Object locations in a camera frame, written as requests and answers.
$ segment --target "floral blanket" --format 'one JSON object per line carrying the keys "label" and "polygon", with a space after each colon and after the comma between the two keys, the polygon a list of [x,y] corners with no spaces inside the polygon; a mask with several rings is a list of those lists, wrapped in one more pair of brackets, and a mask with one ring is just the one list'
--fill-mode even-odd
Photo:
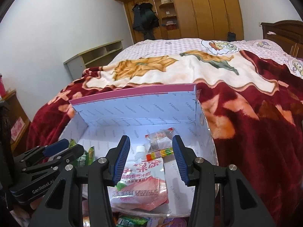
{"label": "floral blanket", "polygon": [[302,196],[301,78],[286,65],[219,41],[200,40],[199,48],[172,55],[117,59],[86,69],[82,78],[45,104],[30,126],[27,147],[58,140],[75,114],[71,99],[120,88],[194,82],[219,164],[237,165],[275,222],[287,221]]}

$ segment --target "green snack package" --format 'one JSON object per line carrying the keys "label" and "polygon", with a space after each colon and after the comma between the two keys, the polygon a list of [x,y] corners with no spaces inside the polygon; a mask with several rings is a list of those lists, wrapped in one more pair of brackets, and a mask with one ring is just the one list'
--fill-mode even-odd
{"label": "green snack package", "polygon": [[116,227],[142,227],[146,226],[148,219],[135,216],[120,216]]}
{"label": "green snack package", "polygon": [[88,165],[91,165],[95,161],[95,155],[94,155],[94,146],[90,147],[88,150]]}
{"label": "green snack package", "polygon": [[69,148],[71,148],[71,147],[73,147],[73,146],[75,146],[75,145],[77,145],[76,141],[75,141],[74,139],[71,139],[71,140],[69,141]]}
{"label": "green snack package", "polygon": [[[73,146],[77,145],[76,141],[74,139],[71,139],[69,141],[69,148],[72,148]],[[89,166],[91,163],[95,161],[95,152],[94,147],[89,148],[88,152],[84,150],[84,153],[79,158],[75,159],[72,162],[73,166]]]}

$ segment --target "blue gripper pad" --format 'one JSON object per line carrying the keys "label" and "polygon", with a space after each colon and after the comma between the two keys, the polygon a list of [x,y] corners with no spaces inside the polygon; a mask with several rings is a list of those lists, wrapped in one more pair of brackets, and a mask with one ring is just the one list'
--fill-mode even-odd
{"label": "blue gripper pad", "polygon": [[174,155],[176,158],[176,162],[178,165],[178,170],[181,176],[182,181],[185,185],[189,184],[189,177],[188,177],[188,166],[185,161],[184,155],[182,151],[184,151],[184,143],[179,135],[175,135],[172,139],[172,149],[174,151]]}
{"label": "blue gripper pad", "polygon": [[115,185],[117,185],[117,183],[121,180],[130,146],[131,146],[131,142],[129,137],[126,135],[122,136],[116,148],[117,150],[120,150],[120,152],[116,160],[116,163],[114,165],[113,182]]}
{"label": "blue gripper pad", "polygon": [[45,150],[43,152],[43,155],[45,157],[51,157],[51,156],[54,156],[57,153],[60,153],[64,149],[67,149],[68,147],[69,147],[69,141],[67,139],[62,139],[58,142],[55,142],[51,145],[48,145],[45,148]]}

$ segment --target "red bottle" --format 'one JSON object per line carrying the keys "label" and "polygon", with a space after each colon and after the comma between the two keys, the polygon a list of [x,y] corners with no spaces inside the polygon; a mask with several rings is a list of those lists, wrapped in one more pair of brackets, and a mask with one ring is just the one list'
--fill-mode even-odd
{"label": "red bottle", "polygon": [[2,82],[2,74],[0,73],[0,98],[5,97],[6,91]]}

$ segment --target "wooden headboard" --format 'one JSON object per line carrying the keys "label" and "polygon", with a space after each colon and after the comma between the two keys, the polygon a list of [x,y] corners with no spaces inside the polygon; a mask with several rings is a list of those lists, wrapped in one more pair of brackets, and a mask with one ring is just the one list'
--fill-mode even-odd
{"label": "wooden headboard", "polygon": [[274,41],[293,57],[303,58],[303,22],[283,20],[276,23],[261,23],[263,38]]}

